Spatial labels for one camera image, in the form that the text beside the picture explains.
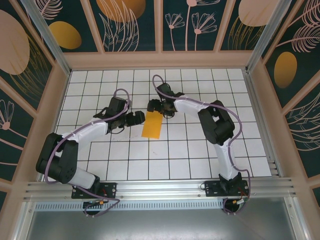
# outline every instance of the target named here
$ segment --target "dark green wallpaper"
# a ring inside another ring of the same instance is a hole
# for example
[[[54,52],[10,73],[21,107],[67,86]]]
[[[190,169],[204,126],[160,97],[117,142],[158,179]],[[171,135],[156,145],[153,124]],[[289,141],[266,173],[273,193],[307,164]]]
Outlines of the dark green wallpaper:
[[[90,0],[106,52],[155,51],[154,0]]]
[[[11,181],[33,118],[0,90],[0,179]]]
[[[282,28],[282,26],[284,25],[288,15],[290,14],[292,8],[294,7],[294,5],[296,4],[297,0],[292,0],[291,3],[290,3],[290,6],[288,8],[288,10],[286,11],[282,21],[280,22],[278,28],[276,29],[275,33],[273,34],[272,38],[270,39],[268,45],[265,47],[265,50],[263,51],[262,53],[262,58],[265,58],[265,55],[267,54],[269,48],[271,47],[271,44],[274,42],[276,36],[278,35],[280,29]]]
[[[316,202],[318,203],[318,206],[320,208],[320,187],[314,188],[313,193],[314,193]]]
[[[308,178],[320,174],[320,84],[286,116]]]
[[[304,1],[265,64],[282,107],[320,70],[319,1]]]
[[[7,196],[6,192],[0,191],[0,213],[1,213],[2,206],[5,203],[6,196]]]
[[[226,2],[198,1],[192,6],[185,0],[164,0],[163,51],[212,51]]]
[[[0,77],[38,108],[52,65],[8,0],[0,5]]]

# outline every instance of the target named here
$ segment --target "feather illustration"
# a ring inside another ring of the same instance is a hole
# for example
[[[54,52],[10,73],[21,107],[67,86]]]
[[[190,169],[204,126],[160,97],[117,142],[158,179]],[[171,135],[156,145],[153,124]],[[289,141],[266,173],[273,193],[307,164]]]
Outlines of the feather illustration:
[[[42,17],[46,20],[53,20],[61,11],[63,6],[61,0],[35,0]]]

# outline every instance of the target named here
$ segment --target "cable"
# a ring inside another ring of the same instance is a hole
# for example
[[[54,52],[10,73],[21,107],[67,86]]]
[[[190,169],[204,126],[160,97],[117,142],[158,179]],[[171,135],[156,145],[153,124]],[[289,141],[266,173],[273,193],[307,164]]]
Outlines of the cable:
[[[153,87],[155,89],[155,91],[158,93],[158,94],[161,94],[162,96],[166,97],[166,98],[169,98],[169,99],[174,99],[174,100],[186,100],[186,101],[191,101],[191,102],[194,102],[196,104],[201,104],[201,105],[204,105],[204,106],[208,106],[208,107],[214,107],[214,108],[218,108],[218,109],[222,109],[222,110],[225,110],[227,111],[228,113],[232,114],[236,119],[237,121],[239,122],[239,125],[240,125],[240,129],[239,129],[239,132],[229,141],[228,143],[228,156],[229,156],[229,160],[230,160],[230,163],[232,165],[232,167],[237,170],[238,172],[246,172],[248,174],[248,188],[249,188],[249,193],[248,193],[248,199],[250,198],[250,194],[251,194],[251,178],[250,178],[250,173],[247,169],[239,169],[236,167],[232,157],[231,157],[231,143],[237,138],[240,136],[240,134],[242,133],[242,129],[243,129],[243,126],[242,126],[242,122],[240,120],[240,118],[238,117],[237,114],[235,114],[233,111],[231,111],[230,109],[224,107],[224,106],[220,106],[220,105],[216,105],[216,104],[212,104],[212,103],[207,103],[207,102],[203,102],[203,101],[198,101],[198,100],[195,100],[195,99],[192,99],[192,98],[189,98],[189,97],[183,97],[183,96],[180,96],[180,97],[174,97],[174,96],[169,96],[163,92],[161,92],[160,90],[157,89],[157,86],[155,84],[155,78],[158,77],[161,79],[162,83],[165,83],[165,81],[163,80],[163,78],[158,75],[158,74],[155,74],[153,75],[152,77],[152,84],[153,84]],[[226,205],[226,201],[228,200],[228,198],[225,198],[223,200],[223,205],[222,205],[222,210],[226,213],[226,214],[236,214],[235,212],[231,212],[229,211],[228,209],[225,208],[225,205]],[[237,212],[237,213],[240,213],[241,211],[243,211],[243,209],[245,208],[245,205]]]
[[[92,122],[89,122],[81,127],[79,127],[78,129],[76,129],[75,131],[73,131],[72,133],[70,133],[68,136],[64,137],[56,146],[55,148],[53,149],[50,157],[49,157],[49,160],[48,160],[48,163],[45,167],[45,172],[44,172],[44,180],[47,184],[56,184],[58,181],[49,181],[48,179],[48,173],[49,173],[49,168],[50,168],[50,165],[51,165],[51,162],[52,160],[54,159],[54,156],[57,152],[57,150],[59,149],[59,147],[70,137],[74,136],[76,133],[80,132],[81,130],[87,128],[88,126],[92,126],[94,124],[97,124],[97,123],[102,123],[102,122],[106,122],[106,121],[110,121],[110,120],[113,120],[113,119],[116,119],[117,117],[121,116],[123,113],[125,113],[129,107],[130,107],[130,96],[129,96],[129,93],[123,89],[123,88],[119,88],[117,90],[115,90],[115,92],[113,93],[113,96],[116,97],[117,95],[117,92],[118,91],[124,91],[125,94],[126,94],[126,105],[124,106],[123,110],[121,112],[119,112],[117,115],[114,115],[112,117],[108,117],[108,118],[105,118],[105,119],[99,119],[99,120],[96,120],[96,121],[92,121]],[[92,192],[89,192],[88,190],[80,187],[80,186],[75,186],[76,188],[80,189],[81,191],[85,192],[86,194],[89,194],[95,198],[98,198],[98,199],[102,199],[102,200],[107,200],[107,201],[116,201],[116,203],[112,204],[110,207],[108,207],[106,210],[104,211],[101,211],[99,213],[97,213],[96,215],[88,215],[87,214],[87,209],[88,207],[90,206],[87,206],[85,209],[84,209],[84,213],[86,214],[87,217],[91,217],[91,218],[94,218],[94,217],[99,217],[103,214],[105,214],[107,211],[109,211],[111,208],[113,208],[115,205],[117,205],[119,202],[120,202],[120,199],[117,199],[117,198],[109,198],[109,197],[104,197],[104,196],[99,196],[99,195],[96,195]]]

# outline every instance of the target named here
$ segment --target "white grid floor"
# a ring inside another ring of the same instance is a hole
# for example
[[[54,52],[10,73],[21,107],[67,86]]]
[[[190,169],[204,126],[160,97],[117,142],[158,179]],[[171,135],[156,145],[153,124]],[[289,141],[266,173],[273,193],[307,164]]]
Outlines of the white grid floor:
[[[62,134],[86,124],[109,105],[117,88],[130,93],[133,112],[146,113],[148,101],[159,99],[150,82],[154,74],[166,79],[175,93],[204,102],[218,99],[236,112],[243,121],[243,134],[233,144],[238,168],[248,169],[253,177],[271,176],[240,69],[73,71],[56,132]],[[127,127],[120,134],[96,139],[80,150],[78,167],[102,181],[218,177],[217,155],[206,141],[199,119],[179,112],[172,119],[163,118],[160,139],[141,137],[142,130],[143,125]]]

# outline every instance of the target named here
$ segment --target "plant illustration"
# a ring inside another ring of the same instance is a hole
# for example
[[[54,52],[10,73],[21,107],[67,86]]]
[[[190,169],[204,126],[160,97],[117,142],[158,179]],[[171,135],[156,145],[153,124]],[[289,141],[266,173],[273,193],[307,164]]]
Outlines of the plant illustration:
[[[212,33],[217,30],[217,25],[214,25],[216,20],[214,13],[204,13],[199,19],[199,13],[192,14],[192,25],[195,33],[194,50],[197,51],[197,37],[199,34]]]
[[[298,150],[320,148],[320,93],[308,104],[292,109],[287,122]]]
[[[308,0],[303,14],[297,17],[291,24],[302,19],[304,26],[300,27],[293,38],[279,43],[276,47],[291,43],[292,49],[299,53],[310,53],[320,42],[320,0]]]
[[[34,0],[41,16],[47,20],[53,20],[63,6],[61,0]]]
[[[15,110],[15,105],[11,101],[8,101],[8,103],[6,105],[6,103],[3,99],[0,100],[0,130],[11,131],[16,135],[18,135],[24,139],[27,139],[26,136],[11,129],[11,120],[14,115],[14,110]],[[19,149],[21,151],[23,150],[23,147],[17,146],[17,145],[15,145],[11,142],[8,142],[2,138],[0,138],[0,142],[7,144],[13,148]]]
[[[184,27],[185,22],[183,21],[181,13],[179,14],[174,13],[172,14],[172,16],[170,15],[170,13],[168,13],[165,15],[165,20],[166,20],[166,23],[168,24],[168,27],[170,28],[171,43],[172,43],[173,51],[175,51],[176,49],[174,44],[174,38],[172,35],[172,29]]]
[[[188,4],[188,11],[186,14],[186,26],[185,26],[185,50],[188,51],[188,26],[189,26],[189,17],[190,9],[196,6],[207,6],[219,3],[220,0],[186,0]]]

